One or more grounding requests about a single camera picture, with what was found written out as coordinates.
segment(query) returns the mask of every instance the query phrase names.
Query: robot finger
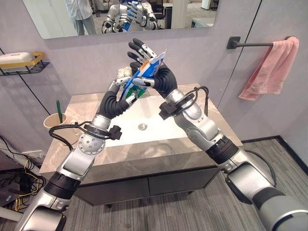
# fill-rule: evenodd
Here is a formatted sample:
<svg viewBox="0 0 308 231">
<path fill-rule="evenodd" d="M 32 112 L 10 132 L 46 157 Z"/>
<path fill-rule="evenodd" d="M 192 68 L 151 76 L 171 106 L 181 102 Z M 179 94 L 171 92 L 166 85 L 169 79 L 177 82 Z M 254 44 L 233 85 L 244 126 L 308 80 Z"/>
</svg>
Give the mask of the robot finger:
<svg viewBox="0 0 308 231">
<path fill-rule="evenodd" d="M 128 43 L 129 47 L 138 52 L 144 59 L 149 59 L 150 56 L 138 45 L 133 42 Z"/>
<path fill-rule="evenodd" d="M 116 25 L 116 27 L 121 28 L 121 27 L 124 26 L 125 23 L 127 23 L 127 20 L 121 20 L 121 19 L 120 19 L 120 21 L 119 21 L 119 23 Z"/>
<path fill-rule="evenodd" d="M 153 88 L 155 84 L 155 80 L 152 78 L 133 78 L 132 79 L 133 84 L 141 87 L 147 87 L 147 88 Z"/>
<path fill-rule="evenodd" d="M 131 79 L 132 79 L 131 76 L 125 76 L 125 77 L 117 78 L 117 79 L 115 80 L 115 85 L 121 87 L 121 86 L 123 86 L 123 85 L 126 85 L 127 82 L 128 82 L 129 80 L 131 80 Z"/>
<path fill-rule="evenodd" d="M 128 21 L 131 23 L 132 19 L 128 16 L 123 15 L 123 16 L 120 16 L 120 21 Z"/>
<path fill-rule="evenodd" d="M 122 18 L 127 19 L 127 18 L 128 18 L 128 15 L 127 15 L 126 13 L 123 13 L 123 14 L 120 15 L 120 19 L 122 19 Z"/>
<path fill-rule="evenodd" d="M 145 59 L 132 53 L 132 52 L 127 52 L 127 55 L 129 56 L 129 58 L 132 58 L 133 60 L 137 61 L 140 64 L 143 64 L 145 62 Z"/>
<path fill-rule="evenodd" d="M 136 22 L 139 22 L 139 20 L 136 17 L 128 15 L 127 18 L 129 18 L 130 20 L 134 20 Z"/>
<path fill-rule="evenodd" d="M 133 42 L 134 42 L 137 46 L 141 47 L 145 52 L 147 52 L 148 56 L 150 56 L 150 57 L 156 57 L 156 56 L 157 56 L 157 55 L 154 53 L 154 51 L 153 51 L 151 48 L 149 48 L 149 47 L 148 47 L 144 42 L 142 42 L 141 40 L 136 39 L 136 38 L 133 38 Z"/>
<path fill-rule="evenodd" d="M 134 12 L 141 12 L 142 11 L 140 9 L 138 9 L 137 6 L 133 5 L 131 2 L 128 2 L 128 5 L 127 5 L 127 8 L 130 9 L 131 11 L 134 11 Z"/>
<path fill-rule="evenodd" d="M 141 64 L 138 62 L 132 62 L 129 66 L 131 67 L 132 74 L 134 75 L 138 71 L 138 68 L 141 67 Z"/>
<path fill-rule="evenodd" d="M 136 12 L 130 11 L 128 16 L 133 16 L 135 18 L 142 18 L 142 14 L 138 14 Z"/>
</svg>

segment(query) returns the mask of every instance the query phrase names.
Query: black flexible wrist joint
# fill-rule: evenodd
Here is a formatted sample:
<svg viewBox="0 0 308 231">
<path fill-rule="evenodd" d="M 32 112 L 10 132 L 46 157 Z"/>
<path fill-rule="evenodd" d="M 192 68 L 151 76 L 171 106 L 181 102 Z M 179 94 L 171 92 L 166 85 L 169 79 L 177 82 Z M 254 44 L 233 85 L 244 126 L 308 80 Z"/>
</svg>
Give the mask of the black flexible wrist joint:
<svg viewBox="0 0 308 231">
<path fill-rule="evenodd" d="M 163 65 L 159 68 L 154 87 L 155 90 L 165 99 L 173 90 L 178 88 L 177 81 L 172 71 Z"/>
<path fill-rule="evenodd" d="M 129 108 L 129 104 L 125 100 L 119 102 L 116 101 L 116 93 L 108 91 L 103 97 L 98 114 L 113 119 L 116 116 L 123 114 L 126 109 Z"/>
</svg>

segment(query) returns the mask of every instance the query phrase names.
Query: towel bar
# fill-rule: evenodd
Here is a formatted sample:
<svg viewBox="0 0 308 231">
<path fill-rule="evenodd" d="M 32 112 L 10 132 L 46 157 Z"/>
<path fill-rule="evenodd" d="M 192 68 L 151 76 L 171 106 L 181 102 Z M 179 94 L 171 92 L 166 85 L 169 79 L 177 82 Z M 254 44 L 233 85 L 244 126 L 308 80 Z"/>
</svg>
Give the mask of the towel bar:
<svg viewBox="0 0 308 231">
<path fill-rule="evenodd" d="M 231 36 L 229 38 L 227 49 L 235 49 L 237 47 L 272 47 L 274 44 L 270 43 L 240 43 L 240 36 Z"/>
</svg>

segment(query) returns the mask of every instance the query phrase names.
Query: vanity cabinet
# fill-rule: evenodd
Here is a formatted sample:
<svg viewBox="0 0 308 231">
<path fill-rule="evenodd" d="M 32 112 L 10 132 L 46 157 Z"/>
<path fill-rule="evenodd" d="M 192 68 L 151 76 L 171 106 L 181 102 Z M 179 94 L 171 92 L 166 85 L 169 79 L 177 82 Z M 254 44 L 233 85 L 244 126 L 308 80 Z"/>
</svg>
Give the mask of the vanity cabinet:
<svg viewBox="0 0 308 231">
<path fill-rule="evenodd" d="M 163 172 L 114 181 L 83 184 L 75 196 L 91 205 L 105 205 L 167 193 L 204 188 L 217 174 L 216 166 Z"/>
</svg>

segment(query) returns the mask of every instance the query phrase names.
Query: toothpaste tube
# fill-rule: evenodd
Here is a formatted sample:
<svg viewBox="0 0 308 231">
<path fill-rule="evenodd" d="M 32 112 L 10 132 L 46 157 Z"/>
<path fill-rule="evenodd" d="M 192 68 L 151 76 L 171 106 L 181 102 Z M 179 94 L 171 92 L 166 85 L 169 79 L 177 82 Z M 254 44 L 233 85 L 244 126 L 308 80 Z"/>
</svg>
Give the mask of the toothpaste tube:
<svg viewBox="0 0 308 231">
<path fill-rule="evenodd" d="M 138 1 L 131 1 L 131 4 L 133 4 L 134 6 L 137 6 L 139 4 L 139 2 Z M 123 26 L 123 29 L 128 31 L 129 27 L 130 27 L 130 23 L 125 23 L 124 26 Z"/>
<path fill-rule="evenodd" d="M 166 51 L 156 56 L 155 58 L 148 59 L 133 75 L 133 78 L 138 78 L 138 77 L 153 78 L 157 73 L 160 64 L 164 60 L 165 54 Z M 134 85 L 131 79 L 130 81 L 127 82 L 126 86 L 124 87 L 121 99 L 126 99 L 133 92 L 137 92 L 139 98 L 145 93 L 146 89 L 147 89 L 146 87 L 140 87 Z"/>
</svg>

